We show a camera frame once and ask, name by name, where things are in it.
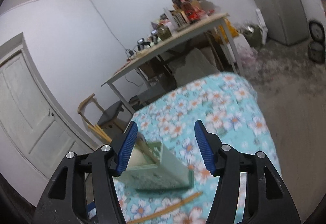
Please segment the bamboo chopstick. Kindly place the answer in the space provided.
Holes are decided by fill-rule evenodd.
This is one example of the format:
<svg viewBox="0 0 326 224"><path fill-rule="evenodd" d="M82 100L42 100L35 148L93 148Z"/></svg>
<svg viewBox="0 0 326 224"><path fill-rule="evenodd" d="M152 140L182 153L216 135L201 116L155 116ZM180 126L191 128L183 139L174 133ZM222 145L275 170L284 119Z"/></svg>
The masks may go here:
<svg viewBox="0 0 326 224"><path fill-rule="evenodd" d="M129 221L127 223L132 223L132 224L141 223L141 222L149 221L149 220L152 220L154 218L160 217L162 215L166 215L166 214L168 214L170 212L173 212L173 211L177 210L178 208L181 208L183 205L186 205L186 204L192 202L194 199L200 197L202 194L203 194L202 191L196 192L196 193L188 196L187 198L182 199L178 203L175 203L173 205L170 205L170 206L164 208L163 210L160 210L158 212L155 212L155 213L153 213L151 215L148 215L148 216L145 216L145 217L142 217L142 218L138 218L138 219Z"/></svg>

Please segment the white panel door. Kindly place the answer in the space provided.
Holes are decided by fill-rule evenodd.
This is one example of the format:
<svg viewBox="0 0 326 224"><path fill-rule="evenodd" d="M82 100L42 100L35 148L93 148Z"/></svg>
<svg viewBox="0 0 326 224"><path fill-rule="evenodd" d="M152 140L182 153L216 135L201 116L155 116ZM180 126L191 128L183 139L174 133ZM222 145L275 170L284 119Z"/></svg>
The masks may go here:
<svg viewBox="0 0 326 224"><path fill-rule="evenodd" d="M93 151L50 101L26 56L21 33L1 45L1 129L23 165L44 179L66 153Z"/></svg>

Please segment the green star-holed utensil holder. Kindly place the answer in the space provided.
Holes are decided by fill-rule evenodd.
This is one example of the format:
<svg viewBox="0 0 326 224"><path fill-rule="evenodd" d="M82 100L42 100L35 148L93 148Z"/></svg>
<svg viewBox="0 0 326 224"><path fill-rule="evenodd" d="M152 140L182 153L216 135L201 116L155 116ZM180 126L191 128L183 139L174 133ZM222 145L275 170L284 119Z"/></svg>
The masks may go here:
<svg viewBox="0 0 326 224"><path fill-rule="evenodd" d="M142 153L150 164L127 167L118 178L119 182L126 187L141 191L179 190L193 187L193 171L172 154L162 142L149 142L148 148L154 159Z"/></svg>

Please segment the wooden chair black seat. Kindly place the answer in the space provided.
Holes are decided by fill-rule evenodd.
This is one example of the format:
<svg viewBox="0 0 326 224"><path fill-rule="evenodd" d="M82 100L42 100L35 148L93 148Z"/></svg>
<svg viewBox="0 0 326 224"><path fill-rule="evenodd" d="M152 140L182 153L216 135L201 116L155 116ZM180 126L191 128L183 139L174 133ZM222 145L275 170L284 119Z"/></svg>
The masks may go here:
<svg viewBox="0 0 326 224"><path fill-rule="evenodd" d="M124 132L131 120L131 114L120 100L105 109L95 94L80 102L77 113L85 129L101 143L109 143L116 135Z"/></svg>

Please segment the floral blue tablecloth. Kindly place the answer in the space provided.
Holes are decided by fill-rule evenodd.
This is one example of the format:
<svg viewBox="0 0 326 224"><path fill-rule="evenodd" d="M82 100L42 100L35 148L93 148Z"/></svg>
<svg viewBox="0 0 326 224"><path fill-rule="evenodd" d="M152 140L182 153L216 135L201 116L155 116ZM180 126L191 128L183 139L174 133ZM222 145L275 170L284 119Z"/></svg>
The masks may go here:
<svg viewBox="0 0 326 224"><path fill-rule="evenodd" d="M206 170L195 139L194 124L201 120L210 133L242 153L263 151L279 168L276 148L257 103L257 93L244 78L217 73L195 80L156 100L133 115L147 141L162 142L193 171L188 190L141 194L114 180L126 221L151 215L202 191L192 202L146 223L205 223L217 190L218 178Z"/></svg>

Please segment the black rice cooker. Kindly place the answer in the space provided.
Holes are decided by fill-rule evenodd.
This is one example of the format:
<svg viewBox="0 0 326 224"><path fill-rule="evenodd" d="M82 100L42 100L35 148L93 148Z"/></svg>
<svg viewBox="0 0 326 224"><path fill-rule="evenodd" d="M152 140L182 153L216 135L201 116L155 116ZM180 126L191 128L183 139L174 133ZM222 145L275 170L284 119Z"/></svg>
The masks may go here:
<svg viewBox="0 0 326 224"><path fill-rule="evenodd" d="M325 63L325 31L323 25L317 20L308 22L312 41L308 45L308 58L317 64Z"/></svg>

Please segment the yellow plastic bag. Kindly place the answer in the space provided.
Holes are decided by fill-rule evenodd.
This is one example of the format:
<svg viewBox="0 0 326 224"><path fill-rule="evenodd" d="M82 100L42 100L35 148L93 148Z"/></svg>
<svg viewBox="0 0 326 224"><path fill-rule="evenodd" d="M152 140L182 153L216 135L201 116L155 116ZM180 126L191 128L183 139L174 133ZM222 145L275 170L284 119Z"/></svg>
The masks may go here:
<svg viewBox="0 0 326 224"><path fill-rule="evenodd" d="M239 36L239 32L237 31L237 29L235 27L232 26L232 24L230 23L230 21L227 18L224 18L224 22L227 25L227 28L233 38ZM224 39L226 41L226 43L229 43L228 37L227 37L222 25L218 26L217 31L218 31L217 36L215 37L217 42L222 44L223 43L222 39Z"/></svg>

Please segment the white wooden side table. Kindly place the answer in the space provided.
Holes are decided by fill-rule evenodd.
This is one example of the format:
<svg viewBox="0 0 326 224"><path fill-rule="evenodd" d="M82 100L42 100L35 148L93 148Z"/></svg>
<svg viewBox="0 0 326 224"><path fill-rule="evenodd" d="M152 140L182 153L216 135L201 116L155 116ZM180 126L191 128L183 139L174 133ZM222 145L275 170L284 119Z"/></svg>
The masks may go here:
<svg viewBox="0 0 326 224"><path fill-rule="evenodd" d="M132 70L138 70L138 67L152 58L161 55L162 53L176 47L177 45L188 41L195 36L198 36L202 33L206 33L209 30L212 29L218 29L218 26L222 25L225 33L228 37L229 44L231 49L227 49L227 55L229 56L233 72L235 74L239 74L241 76L244 75L243 66L241 62L241 58L239 56L239 53L237 51L236 45L234 43L233 37L231 36L231 33L229 32L227 25L224 22L224 18L229 17L229 13L214 13L207 18L200 20L191 26L188 26L184 30L174 33L170 38L168 38L165 41L161 41L159 44L150 47L146 49L141 57L135 58L130 63L128 63L126 66L118 70L116 73L113 74L112 77L110 77L105 84L108 85L112 91L118 96L118 98L121 100L123 106L131 113L134 114L135 111L129 104L128 100L124 98L124 96L119 92L119 90L115 87L114 82L116 82L118 79L122 78L124 75L129 73Z"/></svg>

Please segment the glass jar green contents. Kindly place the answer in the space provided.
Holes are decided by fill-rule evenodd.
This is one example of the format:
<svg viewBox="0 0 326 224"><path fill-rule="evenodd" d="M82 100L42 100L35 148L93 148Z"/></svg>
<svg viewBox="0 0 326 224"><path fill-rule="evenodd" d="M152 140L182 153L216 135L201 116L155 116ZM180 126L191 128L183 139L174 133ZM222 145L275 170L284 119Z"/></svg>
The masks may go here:
<svg viewBox="0 0 326 224"><path fill-rule="evenodd" d="M162 41L165 41L172 36L170 29L163 24L158 25L157 35Z"/></svg>

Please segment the red oil bottle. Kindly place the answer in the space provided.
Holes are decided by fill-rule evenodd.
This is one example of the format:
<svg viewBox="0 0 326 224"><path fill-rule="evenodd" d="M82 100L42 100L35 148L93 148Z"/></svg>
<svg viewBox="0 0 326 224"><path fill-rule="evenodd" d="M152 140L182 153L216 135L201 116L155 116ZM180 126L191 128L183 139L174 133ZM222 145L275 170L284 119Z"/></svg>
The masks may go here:
<svg viewBox="0 0 326 224"><path fill-rule="evenodd" d="M196 10L188 1L183 1L182 4L183 12L186 14L190 23L195 23L200 20L199 15L197 14Z"/></svg>

